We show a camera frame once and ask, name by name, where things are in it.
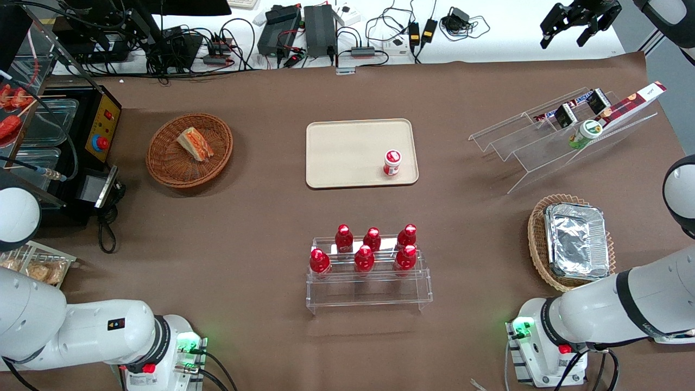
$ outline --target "red switch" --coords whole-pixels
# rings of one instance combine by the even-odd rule
[[[560,351],[560,354],[572,353],[572,346],[569,346],[569,345],[560,345],[560,346],[557,347],[557,350]]]

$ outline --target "chocolate bar wrapper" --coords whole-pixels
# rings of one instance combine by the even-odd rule
[[[593,91],[594,93],[587,99],[587,103],[594,114],[599,114],[610,107],[610,101],[600,88],[596,88]]]
[[[666,91],[666,87],[660,82],[655,81],[647,87],[637,91],[637,93],[605,109],[598,117],[594,118],[594,120],[601,124],[604,131],[608,130],[647,107],[647,105],[664,93],[664,91]]]
[[[567,103],[570,106],[570,108],[579,106],[580,104],[584,103],[587,99],[589,99],[589,97],[591,96],[592,93],[593,93],[593,91],[589,91],[588,93],[585,93],[584,95],[582,95],[576,99],[572,99],[571,101],[565,102],[565,103]],[[557,110],[553,110],[553,111],[549,111],[545,114],[536,115],[535,117],[533,117],[533,120],[536,122],[541,122],[542,120],[547,120],[549,118],[555,117],[556,112],[557,112]]]
[[[562,106],[555,111],[555,119],[557,123],[560,124],[561,129],[574,125],[578,121],[577,116],[574,115],[574,112],[572,112],[572,109],[567,103],[563,103]]]

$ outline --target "red bottle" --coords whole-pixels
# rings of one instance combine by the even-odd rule
[[[372,249],[372,253],[376,253],[382,247],[382,237],[379,234],[379,228],[371,227],[367,234],[364,235],[362,239],[362,244],[369,246]]]
[[[403,248],[408,245],[415,246],[415,233],[417,228],[415,225],[408,224],[403,228],[403,231],[398,234],[398,248]]]
[[[336,247],[338,248],[339,253],[351,253],[352,252],[352,232],[350,232],[350,228],[345,225],[341,224],[340,227],[338,227],[338,233],[336,233]]]
[[[314,273],[328,274],[331,272],[331,260],[320,248],[314,248],[309,258],[309,267]]]
[[[372,270],[374,267],[374,254],[369,246],[362,246],[354,254],[354,270],[359,273],[364,273]]]
[[[395,256],[395,264],[393,264],[394,270],[410,270],[415,267],[418,258],[416,256],[417,250],[415,246],[409,244],[398,251]]]

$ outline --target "control panel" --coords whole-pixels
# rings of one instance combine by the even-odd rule
[[[85,145],[85,149],[102,162],[106,161],[106,155],[111,148],[120,115],[121,109],[107,95],[102,95]]]

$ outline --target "red emergency button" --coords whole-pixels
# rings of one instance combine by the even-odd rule
[[[92,138],[92,147],[97,152],[102,152],[108,149],[108,138],[95,134]]]
[[[572,346],[569,346],[569,345],[560,345],[560,346],[557,347],[557,350],[560,351],[560,354],[572,353]]]

